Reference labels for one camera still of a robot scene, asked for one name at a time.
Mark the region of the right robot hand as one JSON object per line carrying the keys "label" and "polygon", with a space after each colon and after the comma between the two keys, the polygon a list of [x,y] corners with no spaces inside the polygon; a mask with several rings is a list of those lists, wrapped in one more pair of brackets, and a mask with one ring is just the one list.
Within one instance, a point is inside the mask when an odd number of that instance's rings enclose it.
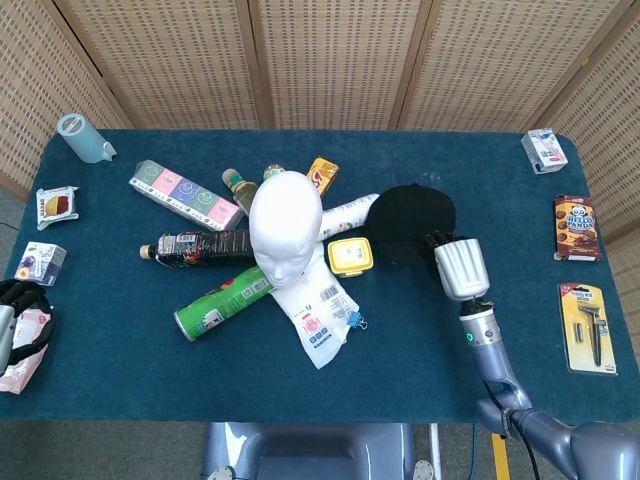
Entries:
{"label": "right robot hand", "polygon": [[480,299],[488,292],[490,280],[476,238],[434,231],[425,236],[425,241],[433,250],[441,284],[451,300],[462,303]]}

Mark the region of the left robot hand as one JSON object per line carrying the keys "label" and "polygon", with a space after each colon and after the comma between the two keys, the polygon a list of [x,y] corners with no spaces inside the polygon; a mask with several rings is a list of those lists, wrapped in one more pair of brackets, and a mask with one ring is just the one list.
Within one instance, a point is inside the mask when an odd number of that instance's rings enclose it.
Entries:
{"label": "left robot hand", "polygon": [[51,340],[55,330],[53,318],[30,344],[13,347],[18,317],[36,305],[44,314],[52,315],[53,309],[44,288],[32,281],[5,279],[0,281],[0,377],[9,366],[42,351]]}

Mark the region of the pink plastic packet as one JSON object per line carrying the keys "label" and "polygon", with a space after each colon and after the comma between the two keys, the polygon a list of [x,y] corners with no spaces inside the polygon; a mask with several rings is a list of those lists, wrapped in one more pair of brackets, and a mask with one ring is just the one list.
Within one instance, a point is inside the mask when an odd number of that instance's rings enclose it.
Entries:
{"label": "pink plastic packet", "polygon": [[[18,348],[32,343],[50,320],[50,314],[35,308],[27,309],[18,317],[12,347]],[[38,353],[16,365],[8,366],[4,375],[0,377],[0,392],[19,395],[39,367],[46,351],[47,346],[44,346]]]}

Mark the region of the black baseball cap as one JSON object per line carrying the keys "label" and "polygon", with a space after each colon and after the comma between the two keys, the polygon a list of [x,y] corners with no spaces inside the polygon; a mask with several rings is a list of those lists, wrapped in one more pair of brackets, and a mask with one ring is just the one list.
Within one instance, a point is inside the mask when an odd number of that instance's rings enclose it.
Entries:
{"label": "black baseball cap", "polygon": [[404,265],[433,265],[434,246],[426,237],[450,234],[456,228],[456,207],[444,192],[418,184],[383,192],[371,205],[364,233],[375,250]]}

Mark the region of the white mannequin head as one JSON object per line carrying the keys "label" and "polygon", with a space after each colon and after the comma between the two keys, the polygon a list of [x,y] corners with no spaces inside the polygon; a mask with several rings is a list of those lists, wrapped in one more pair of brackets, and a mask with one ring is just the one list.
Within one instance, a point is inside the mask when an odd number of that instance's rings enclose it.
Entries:
{"label": "white mannequin head", "polygon": [[289,288],[326,265],[322,215],[319,192],[299,172],[275,174],[258,188],[249,214],[250,241],[257,266],[274,288]]}

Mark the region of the purple white small box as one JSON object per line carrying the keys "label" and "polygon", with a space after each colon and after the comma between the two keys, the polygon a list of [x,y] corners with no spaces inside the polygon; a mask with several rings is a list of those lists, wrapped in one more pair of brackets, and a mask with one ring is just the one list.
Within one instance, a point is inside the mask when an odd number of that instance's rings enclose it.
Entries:
{"label": "purple white small box", "polygon": [[31,281],[42,286],[55,284],[67,251],[56,244],[30,241],[16,269],[16,280]]}

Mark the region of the white snack packet red print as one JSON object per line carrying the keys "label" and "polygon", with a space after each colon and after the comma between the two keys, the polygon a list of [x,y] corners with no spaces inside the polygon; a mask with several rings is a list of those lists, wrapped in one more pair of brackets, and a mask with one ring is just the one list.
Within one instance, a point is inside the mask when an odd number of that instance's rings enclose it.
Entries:
{"label": "white snack packet red print", "polygon": [[49,225],[68,220],[76,220],[76,186],[64,186],[54,189],[40,188],[36,191],[37,229],[44,230]]}

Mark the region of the yellow lid green tub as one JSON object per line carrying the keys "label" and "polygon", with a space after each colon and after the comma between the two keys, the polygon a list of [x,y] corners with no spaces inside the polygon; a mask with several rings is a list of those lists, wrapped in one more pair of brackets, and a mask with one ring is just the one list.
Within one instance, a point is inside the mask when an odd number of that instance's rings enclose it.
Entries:
{"label": "yellow lid green tub", "polygon": [[372,249],[365,237],[332,241],[327,246],[327,253],[330,269],[339,277],[358,276],[374,266]]}

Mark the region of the brown Hello Panda box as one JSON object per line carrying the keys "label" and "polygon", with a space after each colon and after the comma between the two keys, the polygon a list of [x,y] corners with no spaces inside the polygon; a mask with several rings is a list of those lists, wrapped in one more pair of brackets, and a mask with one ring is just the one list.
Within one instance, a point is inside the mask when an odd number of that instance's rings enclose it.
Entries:
{"label": "brown Hello Panda box", "polygon": [[556,196],[554,218],[555,260],[598,261],[601,258],[597,221],[590,197]]}

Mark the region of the white blue red box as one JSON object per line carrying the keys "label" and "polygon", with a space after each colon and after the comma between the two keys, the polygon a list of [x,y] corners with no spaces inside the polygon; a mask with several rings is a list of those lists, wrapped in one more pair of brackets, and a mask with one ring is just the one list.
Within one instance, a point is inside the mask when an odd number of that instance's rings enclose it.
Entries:
{"label": "white blue red box", "polygon": [[521,145],[536,175],[562,170],[568,159],[551,128],[535,129],[526,132]]}

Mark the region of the yellow razor blister pack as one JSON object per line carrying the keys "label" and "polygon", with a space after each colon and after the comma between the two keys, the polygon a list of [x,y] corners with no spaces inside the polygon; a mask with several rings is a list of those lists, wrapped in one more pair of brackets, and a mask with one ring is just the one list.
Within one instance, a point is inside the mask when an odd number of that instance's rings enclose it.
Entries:
{"label": "yellow razor blister pack", "polygon": [[559,285],[565,353],[570,371],[618,374],[603,292],[588,284]]}

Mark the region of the light blue plastic pitcher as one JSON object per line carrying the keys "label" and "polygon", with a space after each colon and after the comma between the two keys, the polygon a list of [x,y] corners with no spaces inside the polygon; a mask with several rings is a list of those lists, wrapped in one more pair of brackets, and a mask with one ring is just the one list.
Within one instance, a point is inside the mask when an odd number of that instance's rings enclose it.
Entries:
{"label": "light blue plastic pitcher", "polygon": [[62,116],[57,123],[56,130],[79,159],[85,163],[112,161],[117,154],[113,145],[79,113]]}

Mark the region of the dark tea bottle black label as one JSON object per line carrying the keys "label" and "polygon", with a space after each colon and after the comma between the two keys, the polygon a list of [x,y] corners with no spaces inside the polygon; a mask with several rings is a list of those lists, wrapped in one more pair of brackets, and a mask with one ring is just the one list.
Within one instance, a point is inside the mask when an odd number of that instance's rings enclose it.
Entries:
{"label": "dark tea bottle black label", "polygon": [[139,256],[169,268],[254,262],[247,229],[163,234],[142,245]]}

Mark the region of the white table leg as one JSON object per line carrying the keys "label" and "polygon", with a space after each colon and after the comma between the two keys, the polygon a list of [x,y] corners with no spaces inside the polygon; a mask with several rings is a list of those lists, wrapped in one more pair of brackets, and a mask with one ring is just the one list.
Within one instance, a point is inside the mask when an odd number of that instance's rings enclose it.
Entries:
{"label": "white table leg", "polygon": [[429,446],[430,446],[430,455],[431,455],[431,465],[434,471],[433,480],[442,480],[438,424],[430,423],[428,427],[429,427]]}

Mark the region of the multicolour tissue pack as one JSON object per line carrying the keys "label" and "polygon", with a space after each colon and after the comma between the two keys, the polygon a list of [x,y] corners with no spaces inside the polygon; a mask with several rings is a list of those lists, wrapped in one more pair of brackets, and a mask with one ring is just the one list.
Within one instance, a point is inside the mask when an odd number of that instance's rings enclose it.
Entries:
{"label": "multicolour tissue pack", "polygon": [[136,165],[129,185],[207,230],[233,230],[244,216],[235,203],[149,159]]}

